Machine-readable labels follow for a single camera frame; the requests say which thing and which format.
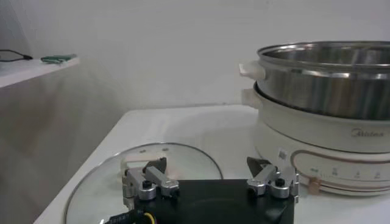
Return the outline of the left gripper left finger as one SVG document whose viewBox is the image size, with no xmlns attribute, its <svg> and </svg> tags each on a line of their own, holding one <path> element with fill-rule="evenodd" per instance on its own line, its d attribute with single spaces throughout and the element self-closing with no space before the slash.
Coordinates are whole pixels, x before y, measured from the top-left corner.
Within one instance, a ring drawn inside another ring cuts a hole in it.
<svg viewBox="0 0 390 224">
<path fill-rule="evenodd" d="M 165 198 L 176 199 L 180 195 L 179 182 L 165 174 L 165 157 L 126 157 L 121 160 L 122 200 L 129 210 L 134 201 L 151 201 L 160 194 Z"/>
</svg>

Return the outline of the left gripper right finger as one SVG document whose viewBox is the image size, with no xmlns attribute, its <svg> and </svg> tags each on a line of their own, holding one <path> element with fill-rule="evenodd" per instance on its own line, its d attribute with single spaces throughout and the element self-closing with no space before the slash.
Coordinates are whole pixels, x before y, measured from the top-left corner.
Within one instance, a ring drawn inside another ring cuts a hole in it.
<svg viewBox="0 0 390 224">
<path fill-rule="evenodd" d="M 247 157 L 252 178 L 247 180 L 247 189 L 255 197 L 270 194 L 277 199 L 299 199 L 299 174 L 295 167 L 279 169 L 266 159 Z"/>
</svg>

